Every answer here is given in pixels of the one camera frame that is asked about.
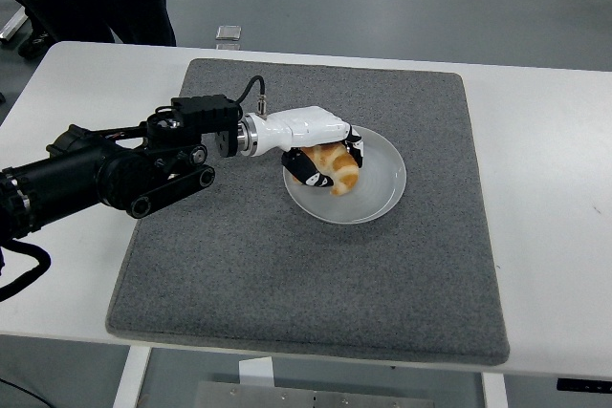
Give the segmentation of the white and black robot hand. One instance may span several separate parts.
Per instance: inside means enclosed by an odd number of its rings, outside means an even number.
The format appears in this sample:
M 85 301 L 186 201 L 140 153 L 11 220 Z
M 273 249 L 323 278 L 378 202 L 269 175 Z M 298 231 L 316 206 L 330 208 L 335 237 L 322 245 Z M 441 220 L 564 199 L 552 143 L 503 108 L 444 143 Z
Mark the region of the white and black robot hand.
M 348 122 L 317 106 L 248 114 L 245 156 L 283 151 L 281 163 L 293 178 L 311 187 L 329 187 L 335 195 L 350 191 L 363 164 L 363 140 Z

